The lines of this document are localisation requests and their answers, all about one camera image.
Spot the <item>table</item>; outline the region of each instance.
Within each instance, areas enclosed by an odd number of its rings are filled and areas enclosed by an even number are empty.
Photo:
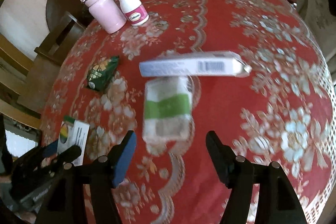
[[[85,162],[135,130],[138,145],[125,181],[114,190],[124,223],[218,223],[229,190],[205,147],[215,130],[236,154],[278,161],[316,223],[335,181],[335,93],[310,30],[286,0],[141,0],[150,19],[108,35],[96,21],[61,67],[42,115],[43,143],[57,139],[64,115],[90,123]],[[138,64],[161,55],[233,51],[249,77],[192,77],[190,138],[167,145],[142,140],[144,84]],[[120,65],[108,89],[86,88],[90,66],[110,56]],[[90,223],[92,206],[86,189]],[[248,222],[258,201],[255,186]]]

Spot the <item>white supplement bottle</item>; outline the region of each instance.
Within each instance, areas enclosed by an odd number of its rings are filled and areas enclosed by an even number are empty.
[[[132,26],[139,26],[149,19],[146,9],[140,0],[119,0],[120,8]]]

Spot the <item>plastic bag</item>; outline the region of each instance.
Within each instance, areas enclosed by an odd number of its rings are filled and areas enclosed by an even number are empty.
[[[142,138],[162,144],[189,138],[193,93],[187,76],[150,80],[145,86]]]

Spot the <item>white box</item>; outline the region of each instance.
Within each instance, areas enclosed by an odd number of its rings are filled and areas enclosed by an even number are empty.
[[[173,55],[139,64],[143,77],[155,76],[248,76],[251,67],[234,52],[195,52]]]

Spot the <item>green stripe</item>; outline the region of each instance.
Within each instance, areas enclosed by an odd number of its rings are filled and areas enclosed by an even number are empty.
[[[160,102],[145,101],[145,119],[162,119],[177,115],[190,114],[187,94],[177,94]]]

